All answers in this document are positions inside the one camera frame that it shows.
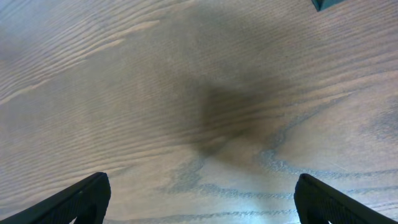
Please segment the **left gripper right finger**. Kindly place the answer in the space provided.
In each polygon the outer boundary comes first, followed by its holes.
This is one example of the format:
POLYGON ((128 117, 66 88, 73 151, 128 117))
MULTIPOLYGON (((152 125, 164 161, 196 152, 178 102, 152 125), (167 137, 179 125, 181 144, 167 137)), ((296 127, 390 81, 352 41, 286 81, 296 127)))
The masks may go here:
POLYGON ((397 224, 309 174, 301 174, 294 202, 301 224, 397 224))

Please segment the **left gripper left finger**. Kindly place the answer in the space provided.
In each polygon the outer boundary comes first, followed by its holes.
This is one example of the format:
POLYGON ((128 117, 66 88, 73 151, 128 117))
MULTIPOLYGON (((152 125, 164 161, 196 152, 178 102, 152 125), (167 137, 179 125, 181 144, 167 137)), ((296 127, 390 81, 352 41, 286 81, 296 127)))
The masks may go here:
POLYGON ((108 175, 97 172, 1 224, 102 224, 110 198, 108 175))

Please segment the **black gift box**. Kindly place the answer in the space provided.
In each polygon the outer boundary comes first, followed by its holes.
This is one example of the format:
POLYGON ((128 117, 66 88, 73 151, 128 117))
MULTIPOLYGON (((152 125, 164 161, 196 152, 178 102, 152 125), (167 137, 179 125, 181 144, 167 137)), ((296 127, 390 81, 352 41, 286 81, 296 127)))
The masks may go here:
POLYGON ((319 12, 343 1, 344 0, 312 0, 312 3, 315 6, 315 9, 319 12))

